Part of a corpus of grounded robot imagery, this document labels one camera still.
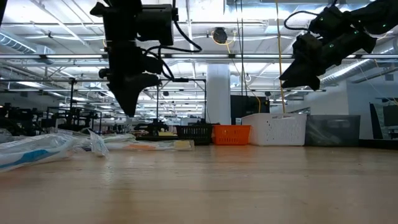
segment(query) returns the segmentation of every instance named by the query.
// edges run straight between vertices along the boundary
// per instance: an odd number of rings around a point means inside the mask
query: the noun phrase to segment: ceiling duct
[[[55,52],[43,45],[31,44],[22,40],[20,37],[10,34],[4,30],[0,31],[0,45],[14,49],[22,54],[54,54]],[[47,65],[53,64],[53,60],[37,59],[37,62],[46,63]]]
[[[376,46],[373,50],[373,54],[398,54],[398,37],[395,37],[382,45]],[[376,63],[371,59],[358,60],[351,64],[334,67],[326,71],[326,73],[320,77],[321,85],[338,83],[374,67],[376,67]]]

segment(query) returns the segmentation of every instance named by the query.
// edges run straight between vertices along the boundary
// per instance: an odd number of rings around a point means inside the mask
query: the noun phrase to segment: white column
[[[207,65],[207,122],[231,124],[230,75],[228,64]]]

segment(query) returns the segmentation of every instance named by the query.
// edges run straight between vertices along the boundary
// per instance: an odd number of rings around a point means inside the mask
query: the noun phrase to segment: table surface
[[[397,223],[398,151],[91,153],[0,174],[1,223]]]

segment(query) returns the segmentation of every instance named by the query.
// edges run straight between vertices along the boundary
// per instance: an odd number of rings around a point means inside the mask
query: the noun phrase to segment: white pillar
[[[207,65],[207,122],[231,124],[230,75],[228,64]]]

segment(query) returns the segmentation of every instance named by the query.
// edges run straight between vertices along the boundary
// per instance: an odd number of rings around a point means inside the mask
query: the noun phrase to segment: ceiling
[[[95,0],[43,0],[40,8],[39,3],[35,0],[12,0],[7,4],[1,31],[12,35],[13,38],[22,42],[26,46],[37,48],[38,45],[50,48],[53,54],[103,54],[104,29],[101,18],[89,15],[89,11],[95,5]],[[143,0],[143,4],[171,4],[171,0]],[[320,12],[330,1],[327,0],[299,0],[287,1],[279,0],[279,25],[280,25],[280,47],[283,54],[292,53],[292,44],[300,34],[300,31],[287,30],[283,27],[284,19],[294,11],[307,10],[312,12]],[[368,0],[342,0],[346,4],[339,7],[343,10],[353,10],[365,6]],[[239,54],[239,39],[236,34],[238,25],[236,19],[242,17],[244,20],[244,48],[245,54],[278,54],[278,20],[274,1],[270,0],[242,0],[242,9],[240,11],[240,2],[238,3],[238,12],[235,10],[235,2],[233,0],[177,0],[178,14],[180,26],[184,33],[191,34],[193,40],[203,48],[203,54],[227,54],[228,49],[225,45],[215,44],[208,34],[215,27],[224,27],[229,36],[229,49],[231,53]],[[187,17],[191,19],[191,26],[188,25]],[[314,17],[307,14],[299,14],[289,21],[292,27],[305,27]],[[385,36],[378,44],[389,41],[394,37],[393,30],[388,36]],[[189,49],[190,45],[182,40],[182,36],[178,30],[174,28],[174,47]],[[139,45],[142,48],[148,48],[157,45],[157,42],[144,42]],[[0,45],[0,52],[4,54],[20,54],[20,52],[10,49],[9,47]],[[210,63],[206,60],[166,60],[170,64],[170,68],[176,77],[205,78],[206,65]],[[37,64],[32,61],[8,60],[14,65],[22,65],[36,75],[43,76],[46,72],[51,73],[51,78],[70,78],[77,79],[94,79],[98,78],[98,71],[104,68],[106,61],[98,60],[80,60],[78,62],[87,63],[95,62],[95,66],[84,67],[61,67],[60,63],[73,64],[76,61],[56,60],[52,65]],[[236,61],[236,69],[233,62],[224,62],[229,64],[232,75],[239,75],[241,63]],[[290,62],[282,64],[282,72],[290,65]],[[248,77],[248,85],[252,89],[261,88],[279,88],[279,64],[278,61],[272,63],[264,62],[245,62],[245,72],[250,75]],[[69,88],[67,83],[60,83],[60,88]],[[101,88],[106,89],[106,85],[102,83]],[[87,88],[79,84],[77,88]],[[169,83],[164,88],[173,89],[194,89],[196,92],[170,92],[168,98],[204,98],[204,94],[200,91],[197,83]],[[98,92],[85,94],[92,102],[114,102],[111,96],[98,96]],[[148,100],[153,103],[151,96],[142,93],[142,100]],[[193,105],[190,112],[202,112],[202,107]]]

